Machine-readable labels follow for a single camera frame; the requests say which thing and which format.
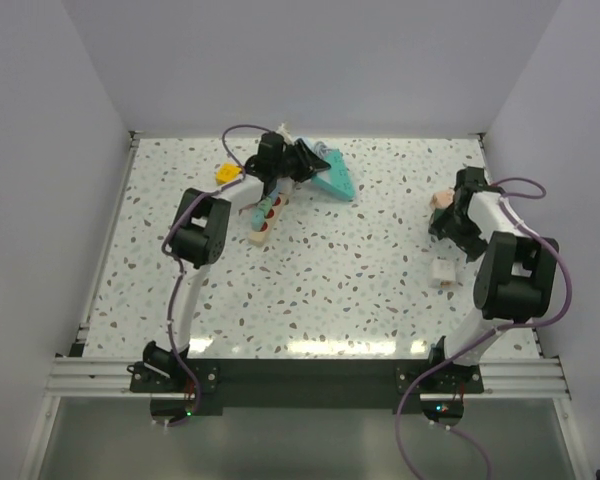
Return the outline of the pink round socket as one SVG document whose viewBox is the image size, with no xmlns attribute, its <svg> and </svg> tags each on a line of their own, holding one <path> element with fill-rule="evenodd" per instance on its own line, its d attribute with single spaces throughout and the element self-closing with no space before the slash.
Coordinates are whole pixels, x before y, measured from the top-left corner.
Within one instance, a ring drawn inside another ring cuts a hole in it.
<svg viewBox="0 0 600 480">
<path fill-rule="evenodd" d="M 454 200 L 454 190 L 447 189 L 435 192 L 430 200 L 430 206 L 433 210 L 445 210 Z"/>
</svg>

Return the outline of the teal triangular power strip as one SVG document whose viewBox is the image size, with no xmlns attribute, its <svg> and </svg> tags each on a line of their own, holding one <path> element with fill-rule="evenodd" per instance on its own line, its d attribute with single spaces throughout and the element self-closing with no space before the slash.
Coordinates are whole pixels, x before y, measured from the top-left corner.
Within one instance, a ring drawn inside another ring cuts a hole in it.
<svg viewBox="0 0 600 480">
<path fill-rule="evenodd" d="M 327 149 L 321 151 L 319 156 L 330 168 L 313 176 L 311 184 L 338 200 L 352 201 L 355 198 L 355 188 L 342 153 L 337 149 Z"/>
</svg>

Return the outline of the white cube tiger sticker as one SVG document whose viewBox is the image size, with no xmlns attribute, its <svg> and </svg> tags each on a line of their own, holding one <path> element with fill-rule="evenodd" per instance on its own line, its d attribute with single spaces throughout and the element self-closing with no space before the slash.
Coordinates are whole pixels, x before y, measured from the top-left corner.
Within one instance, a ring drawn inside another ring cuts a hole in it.
<svg viewBox="0 0 600 480">
<path fill-rule="evenodd" d="M 434 258 L 429 266 L 429 286 L 447 288 L 457 283 L 456 263 L 453 260 Z"/>
</svg>

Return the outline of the beige long power strip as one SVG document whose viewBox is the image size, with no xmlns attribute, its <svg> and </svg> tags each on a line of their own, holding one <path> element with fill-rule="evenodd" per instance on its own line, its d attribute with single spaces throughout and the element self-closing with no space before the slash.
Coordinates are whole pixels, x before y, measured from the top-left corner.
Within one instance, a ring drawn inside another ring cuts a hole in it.
<svg viewBox="0 0 600 480">
<path fill-rule="evenodd" d="M 248 235 L 248 241 L 250 244 L 258 247 L 262 247 L 268 241 L 273 228 L 278 222 L 284 207 L 288 204 L 289 196 L 284 193 L 280 193 L 276 200 L 274 200 L 274 204 L 272 209 L 269 211 L 266 216 L 266 221 L 260 231 L 252 231 Z"/>
</svg>

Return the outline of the round light blue socket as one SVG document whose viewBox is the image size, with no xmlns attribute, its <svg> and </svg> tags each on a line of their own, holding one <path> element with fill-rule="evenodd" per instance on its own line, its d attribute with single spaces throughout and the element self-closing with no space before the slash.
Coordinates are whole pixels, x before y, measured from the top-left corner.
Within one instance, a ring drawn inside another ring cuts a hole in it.
<svg viewBox="0 0 600 480">
<path fill-rule="evenodd" d="M 302 142 L 308 149 L 313 150 L 312 142 L 305 137 L 297 137 L 296 142 Z"/>
</svg>

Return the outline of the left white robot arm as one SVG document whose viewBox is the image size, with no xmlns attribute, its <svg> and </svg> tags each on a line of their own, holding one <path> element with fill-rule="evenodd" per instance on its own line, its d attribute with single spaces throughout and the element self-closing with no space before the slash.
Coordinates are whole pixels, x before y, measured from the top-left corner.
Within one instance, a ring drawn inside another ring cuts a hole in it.
<svg viewBox="0 0 600 480">
<path fill-rule="evenodd" d="M 176 392 L 186 383 L 195 307 L 211 265 L 223 253 L 231 215 L 278 193 L 282 180 L 303 183 L 332 168 L 304 140 L 289 142 L 270 130 L 262 134 L 257 152 L 236 166 L 237 177 L 216 190 L 189 188 L 183 193 L 162 244 L 162 252 L 176 262 L 178 273 L 165 324 L 146 345 L 143 362 L 153 369 L 153 382 L 165 392 Z"/>
</svg>

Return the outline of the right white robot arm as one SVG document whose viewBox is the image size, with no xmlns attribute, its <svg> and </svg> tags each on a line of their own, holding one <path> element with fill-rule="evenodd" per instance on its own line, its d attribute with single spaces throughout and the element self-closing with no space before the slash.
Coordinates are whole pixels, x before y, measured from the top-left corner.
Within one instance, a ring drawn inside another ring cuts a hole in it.
<svg viewBox="0 0 600 480">
<path fill-rule="evenodd" d="M 435 234 L 452 240 L 481 262 L 473 286 L 473 308 L 460 325 L 430 349 L 428 386 L 449 392 L 460 368 L 479 364 L 510 329 L 547 312 L 553 291 L 559 243 L 530 229 L 499 189 L 458 193 L 432 222 Z"/>
</svg>

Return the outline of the green adapter plug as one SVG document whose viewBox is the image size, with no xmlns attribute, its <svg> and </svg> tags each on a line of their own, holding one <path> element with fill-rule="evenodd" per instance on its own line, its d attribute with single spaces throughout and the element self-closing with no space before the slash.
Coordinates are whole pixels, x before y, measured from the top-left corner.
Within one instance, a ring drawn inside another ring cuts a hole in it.
<svg viewBox="0 0 600 480">
<path fill-rule="evenodd" d="M 273 204 L 274 200 L 269 197 L 264 198 L 257 204 L 257 211 L 262 215 L 267 216 L 269 211 L 272 209 Z"/>
</svg>

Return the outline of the teal adapter plug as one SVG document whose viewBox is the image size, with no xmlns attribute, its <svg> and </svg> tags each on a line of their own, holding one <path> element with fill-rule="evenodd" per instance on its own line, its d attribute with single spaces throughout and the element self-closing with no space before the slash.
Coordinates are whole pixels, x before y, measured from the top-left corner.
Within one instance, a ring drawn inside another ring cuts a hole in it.
<svg viewBox="0 0 600 480">
<path fill-rule="evenodd" d="M 266 213 L 256 210 L 251 215 L 251 228 L 254 231 L 260 231 L 266 221 Z"/>
</svg>

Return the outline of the yellow cube socket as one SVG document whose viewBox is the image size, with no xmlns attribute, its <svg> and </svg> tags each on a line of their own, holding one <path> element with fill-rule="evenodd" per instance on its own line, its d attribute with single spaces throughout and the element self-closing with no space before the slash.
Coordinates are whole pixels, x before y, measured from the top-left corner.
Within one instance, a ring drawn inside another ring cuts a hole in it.
<svg viewBox="0 0 600 480">
<path fill-rule="evenodd" d="M 224 163 L 215 173 L 215 181 L 217 185 L 225 185 L 240 179 L 243 175 L 243 169 L 233 163 Z"/>
</svg>

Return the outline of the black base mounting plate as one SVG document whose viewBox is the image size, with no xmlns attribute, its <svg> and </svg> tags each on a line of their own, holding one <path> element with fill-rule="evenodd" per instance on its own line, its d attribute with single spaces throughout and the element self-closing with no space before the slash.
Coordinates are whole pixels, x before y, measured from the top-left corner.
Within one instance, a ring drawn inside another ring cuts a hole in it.
<svg viewBox="0 0 600 480">
<path fill-rule="evenodd" d="M 220 416 L 227 409 L 378 409 L 416 413 L 426 395 L 484 391 L 479 367 L 448 366 L 430 377 L 425 360 L 190 359 L 163 373 L 128 366 L 130 390 L 150 398 L 154 417 Z"/>
</svg>

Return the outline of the aluminium rail frame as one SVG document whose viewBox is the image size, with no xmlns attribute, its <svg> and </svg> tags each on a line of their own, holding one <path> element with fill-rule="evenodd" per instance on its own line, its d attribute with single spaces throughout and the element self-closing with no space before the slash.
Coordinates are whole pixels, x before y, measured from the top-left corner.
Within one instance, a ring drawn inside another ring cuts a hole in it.
<svg viewBox="0 0 600 480">
<path fill-rule="evenodd" d="M 235 214 L 222 257 L 204 279 L 190 359 L 425 360 L 471 306 L 477 265 L 426 231 L 431 194 L 464 166 L 482 166 L 475 139 L 331 138 L 354 181 L 350 202 L 298 186 L 262 247 Z M 65 397 L 136 395 L 128 366 L 165 324 L 176 263 L 160 245 L 188 187 L 209 190 L 233 149 L 252 135 L 135 142 L 115 226 L 86 323 L 81 355 L 54 361 L 46 391 Z M 429 286 L 434 258 L 457 283 Z"/>
</svg>

